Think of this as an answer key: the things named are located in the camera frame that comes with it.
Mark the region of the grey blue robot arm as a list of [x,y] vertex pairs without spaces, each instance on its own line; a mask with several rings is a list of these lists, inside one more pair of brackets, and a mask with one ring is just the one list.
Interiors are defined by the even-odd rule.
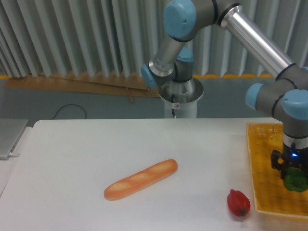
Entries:
[[174,0],[164,9],[167,37],[156,55],[141,68],[151,88],[170,80],[192,78],[192,52],[184,44],[204,27],[228,30],[275,78],[271,85],[254,84],[245,102],[282,122],[283,149],[271,154],[271,166],[281,178],[308,174],[308,71],[294,63],[244,13],[235,0]]

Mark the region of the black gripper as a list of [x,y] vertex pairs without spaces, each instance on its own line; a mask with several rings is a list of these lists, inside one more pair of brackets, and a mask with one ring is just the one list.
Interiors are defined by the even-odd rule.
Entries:
[[282,180],[285,177],[286,166],[307,169],[308,148],[298,149],[295,143],[292,143],[290,147],[283,144],[283,153],[273,150],[271,153],[271,167],[280,172]]

